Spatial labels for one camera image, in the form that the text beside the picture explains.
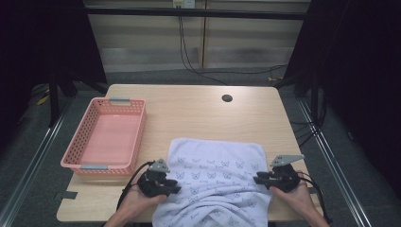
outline white towel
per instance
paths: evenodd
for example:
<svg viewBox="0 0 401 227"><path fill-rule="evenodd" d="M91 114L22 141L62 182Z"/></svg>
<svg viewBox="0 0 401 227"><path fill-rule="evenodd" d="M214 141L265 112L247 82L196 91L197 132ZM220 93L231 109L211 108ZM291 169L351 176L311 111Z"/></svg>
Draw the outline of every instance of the white towel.
<svg viewBox="0 0 401 227"><path fill-rule="evenodd" d="M268 171L262 146L175 139L167 165L182 189L159 204L153 226L268 226L270 192L253 180Z"/></svg>

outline wire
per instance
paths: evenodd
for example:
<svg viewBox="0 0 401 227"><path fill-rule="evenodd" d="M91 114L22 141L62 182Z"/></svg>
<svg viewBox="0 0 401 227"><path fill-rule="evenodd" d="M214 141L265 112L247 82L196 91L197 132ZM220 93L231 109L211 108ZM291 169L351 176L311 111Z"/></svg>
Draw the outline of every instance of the wire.
<svg viewBox="0 0 401 227"><path fill-rule="evenodd" d="M145 166L150 166L152 164L154 164L154 162L146 162L146 163L142 164L141 166L139 166L138 169L136 169L135 173L133 173L132 177L130 178L127 185L124 187L123 192L121 193L120 199L118 200L118 203L117 203L117 210L120 207L121 202L127 196L130 189L135 185L135 184L132 184L132 181L135 179L136 175L138 175L139 171L141 171L141 169L144 168Z"/></svg>
<svg viewBox="0 0 401 227"><path fill-rule="evenodd" d="M318 192L318 200L321 203L321 207L323 210L323 217L326 220L326 222L330 224L331 222L333 222L333 220L327 215L327 211L325 209L324 200L323 200L323 192L322 192L321 188L316 184L315 181L313 181L313 179L309 175L307 175L307 174L305 174L305 175L308 176L310 178L310 180L306 179L306 178L302 178L302 177L300 177L300 179L312 184L312 186L314 188L316 188L316 191Z"/></svg>
<svg viewBox="0 0 401 227"><path fill-rule="evenodd" d="M186 51L185 38L184 38L184 35L183 35L183 18L180 16L180 17L178 18L178 20L179 20L179 23L180 23L180 52L181 52L181 60L183 61L183 66L185 66L185 68L186 68L189 72L195 73L195 74L197 74L197 75L200 76L200 77L208 78L208 79L214 80L214 81L216 81L216 82L218 82L218 83L221 83L221 84L224 84L224 85L228 85L227 83L225 83L225 82L223 82L223 81L221 81L221 80L214 79L214 78L211 78L211 77L207 77L207 76L205 76L205 75L202 75L202 74L200 74L199 72L197 72L197 71L194 69L194 67L192 67L191 61L189 60L188 53L187 53L187 51ZM185 61L183 60L183 49L184 49L185 56L186 56L186 59L187 59L187 61L188 61L188 64L189 64L189 67L190 67L190 68L188 68L188 66L186 65Z"/></svg>
<svg viewBox="0 0 401 227"><path fill-rule="evenodd" d="M296 121L289 121L289 123L294 124L294 125L307 125L307 124L311 124L311 121L307 121L307 122L296 122Z"/></svg>
<svg viewBox="0 0 401 227"><path fill-rule="evenodd" d="M208 71L208 72L199 72L199 71L195 70L195 68L192 66L191 61L189 60L189 57L188 57L188 52L187 52L187 50L186 50L185 37L184 37L184 35L183 35L183 17L181 17L181 16L179 17L179 24L180 24L180 50L181 50L181 60L182 60L182 62L183 62L183 66L184 66L189 72L195 73L195 74L197 74L198 76L201 76L201 77L204 77L204 78L208 78L208 79L212 79L212 80L217 81L217 82L219 82L219 83L222 83L222 84L224 84L224 85L228 85L227 83L225 83L225 82L223 82L223 81L221 81L221 80L214 79L214 78L211 78L211 77L206 77L205 74L257 75L257 74L269 73L269 74L270 74L270 78L271 78L271 80L270 80L270 86L271 86L271 84L272 84L272 79L273 79L273 76L272 76L272 73L271 73L271 72L272 72L272 71L275 71L275 70L277 70L277 69L280 69L280 68L282 68L282 67L287 66L287 64L274 65L273 67L271 67L271 68L268 69L268 70L257 71L257 72L236 72L236 71ZM186 63L185 63L185 60L184 60L184 57L183 57L183 53L184 53L185 56L186 56L186 61L187 61L188 65L189 65L189 67L188 67L188 66L186 65Z"/></svg>
<svg viewBox="0 0 401 227"><path fill-rule="evenodd" d="M307 125L304 125L304 126L302 126L301 128L299 128L298 130L294 131L294 133L296 133L296 132L298 132L298 131L301 131L301 130L303 130L303 129L306 128L306 127L307 127Z"/></svg>

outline human hand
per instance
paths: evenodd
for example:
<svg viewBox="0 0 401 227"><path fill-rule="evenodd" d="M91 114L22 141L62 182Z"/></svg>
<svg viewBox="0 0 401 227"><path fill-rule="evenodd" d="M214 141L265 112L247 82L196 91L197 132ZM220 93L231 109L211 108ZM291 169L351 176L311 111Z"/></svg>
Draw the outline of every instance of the human hand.
<svg viewBox="0 0 401 227"><path fill-rule="evenodd" d="M303 178L304 174L298 172L298 176ZM273 195L288 203L288 205L298 215L302 216L310 226L329 226L313 204L305 181L301 180L296 188L287 193L274 186L271 186L269 190Z"/></svg>
<svg viewBox="0 0 401 227"><path fill-rule="evenodd" d="M150 206L157 205L166 199L166 195L148 198L141 192L138 185L134 185L121 202L118 210L110 217L104 226L124 226L124 224L136 218Z"/></svg>

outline wall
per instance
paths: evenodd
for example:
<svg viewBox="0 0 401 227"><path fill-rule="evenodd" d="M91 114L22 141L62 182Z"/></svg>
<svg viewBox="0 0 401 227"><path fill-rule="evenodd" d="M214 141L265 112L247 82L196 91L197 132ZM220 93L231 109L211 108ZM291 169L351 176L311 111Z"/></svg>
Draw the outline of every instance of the wall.
<svg viewBox="0 0 401 227"><path fill-rule="evenodd" d="M85 4L172 7L172 1L166 0L86 0ZM196 1L197 9L304 12L308 5L308 0ZM89 18L106 72L183 68L177 17L89 15ZM287 63L301 26L300 21L183 18L187 54L196 68Z"/></svg>

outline pink plastic basket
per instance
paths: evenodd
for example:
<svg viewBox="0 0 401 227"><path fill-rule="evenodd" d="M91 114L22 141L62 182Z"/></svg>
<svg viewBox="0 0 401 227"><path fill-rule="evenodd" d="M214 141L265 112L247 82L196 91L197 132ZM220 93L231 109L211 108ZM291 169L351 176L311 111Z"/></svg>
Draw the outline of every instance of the pink plastic basket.
<svg viewBox="0 0 401 227"><path fill-rule="evenodd" d="M145 120L144 100L95 97L61 166L79 174L131 175Z"/></svg>

